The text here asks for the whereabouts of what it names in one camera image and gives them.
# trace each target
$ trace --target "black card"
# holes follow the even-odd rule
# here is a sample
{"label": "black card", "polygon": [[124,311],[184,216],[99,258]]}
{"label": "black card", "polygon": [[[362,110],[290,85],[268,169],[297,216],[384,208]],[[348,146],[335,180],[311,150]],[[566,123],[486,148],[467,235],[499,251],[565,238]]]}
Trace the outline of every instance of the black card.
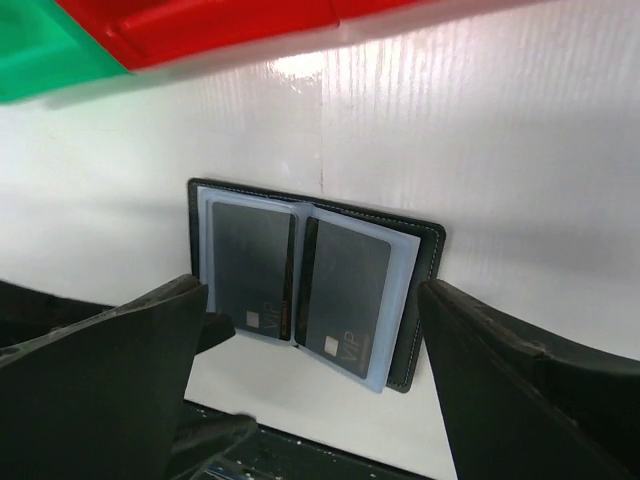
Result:
{"label": "black card", "polygon": [[296,341],[367,378],[390,256],[383,240],[309,218]]}
{"label": "black card", "polygon": [[216,311],[236,328],[290,340],[296,217],[214,202],[211,221]]}

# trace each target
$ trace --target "black leather wallet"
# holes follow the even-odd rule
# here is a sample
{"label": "black leather wallet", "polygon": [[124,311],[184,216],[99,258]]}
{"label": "black leather wallet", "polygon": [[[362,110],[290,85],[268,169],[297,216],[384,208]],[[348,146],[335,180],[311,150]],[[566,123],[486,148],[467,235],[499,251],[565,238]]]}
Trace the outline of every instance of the black leather wallet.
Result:
{"label": "black leather wallet", "polygon": [[421,328],[416,301],[418,286],[424,280],[435,278],[437,274],[446,237],[445,230],[441,225],[319,198],[288,194],[219,180],[195,178],[189,181],[188,196],[191,268],[193,274],[197,277],[200,277],[200,219],[197,202],[197,190],[199,187],[215,188],[284,202],[309,203],[329,212],[338,213],[418,237],[420,239],[420,247],[409,285],[407,300],[404,306],[387,380],[387,386],[389,388],[401,393],[409,391],[420,351]]}

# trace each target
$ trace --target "green bin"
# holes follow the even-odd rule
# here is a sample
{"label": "green bin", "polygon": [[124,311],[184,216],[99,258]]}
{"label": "green bin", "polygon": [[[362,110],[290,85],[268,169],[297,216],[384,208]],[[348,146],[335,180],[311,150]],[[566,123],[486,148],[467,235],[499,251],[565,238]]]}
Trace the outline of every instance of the green bin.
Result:
{"label": "green bin", "polygon": [[0,102],[126,72],[53,0],[0,0]]}

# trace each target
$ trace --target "wallet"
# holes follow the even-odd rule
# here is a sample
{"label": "wallet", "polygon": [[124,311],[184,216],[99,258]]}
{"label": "wallet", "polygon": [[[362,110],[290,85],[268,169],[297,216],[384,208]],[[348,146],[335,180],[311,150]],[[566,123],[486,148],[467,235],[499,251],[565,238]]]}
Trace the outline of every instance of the wallet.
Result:
{"label": "wallet", "polygon": [[380,392],[408,392],[419,284],[445,230],[422,220],[211,180],[188,184],[193,274],[239,333],[292,345]]}

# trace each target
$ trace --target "wallet stitching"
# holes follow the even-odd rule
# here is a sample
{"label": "wallet stitching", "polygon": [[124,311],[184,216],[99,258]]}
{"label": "wallet stitching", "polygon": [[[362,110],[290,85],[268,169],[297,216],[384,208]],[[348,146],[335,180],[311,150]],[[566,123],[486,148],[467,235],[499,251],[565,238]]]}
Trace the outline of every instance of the wallet stitching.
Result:
{"label": "wallet stitching", "polygon": [[[194,182],[195,185],[200,186],[200,187],[206,187],[206,188],[218,188],[220,190],[227,190],[230,192],[236,192],[236,193],[241,193],[241,194],[245,194],[245,195],[255,195],[258,197],[263,197],[263,198],[275,198],[278,200],[283,200],[285,202],[291,202],[291,198],[287,198],[284,196],[280,196],[277,194],[272,194],[272,195],[268,195],[266,193],[259,193],[259,192],[253,192],[251,190],[243,190],[241,188],[232,188],[232,187],[225,187],[225,186],[221,186],[221,185],[208,185],[206,183],[200,183],[200,182]],[[358,212],[355,210],[349,210],[348,208],[342,208],[342,207],[336,207],[335,205],[329,205],[326,203],[323,203],[320,200],[314,200],[313,202],[309,202],[309,203],[313,203],[316,205],[320,205],[323,206],[324,208],[328,208],[331,210],[338,210],[340,212],[349,212],[353,215],[356,216],[363,216],[363,217],[369,217],[369,218],[375,218],[378,220],[385,220],[385,221],[391,221],[391,222],[395,222],[395,223],[401,223],[403,225],[409,225],[411,227],[415,227],[415,228],[421,228],[421,229],[425,229],[425,230],[430,230],[433,233],[435,233],[436,235],[436,243],[435,243],[435,248],[433,249],[433,255],[431,255],[431,263],[429,265],[429,273],[427,273],[428,278],[431,278],[431,274],[433,273],[433,268],[435,266],[436,263],[436,257],[438,254],[438,248],[440,246],[440,233],[438,232],[438,230],[436,230],[435,228],[431,228],[431,227],[427,227],[426,225],[419,225],[417,223],[411,223],[411,222],[405,222],[403,220],[397,220],[395,218],[387,218],[387,217],[379,217],[376,215],[371,215],[370,213],[362,213],[362,212]],[[418,343],[418,337],[420,336],[420,317],[418,317],[418,320],[416,322],[416,330],[415,330],[415,334],[413,336],[413,344],[411,345],[411,353],[409,354],[409,365],[407,367],[407,371],[404,377],[404,381],[403,383],[396,383],[396,382],[389,382],[391,385],[395,385],[395,386],[400,386],[400,387],[405,387],[409,381],[409,375],[411,374],[411,365],[413,363],[413,357],[415,356],[416,353],[416,344]]]}

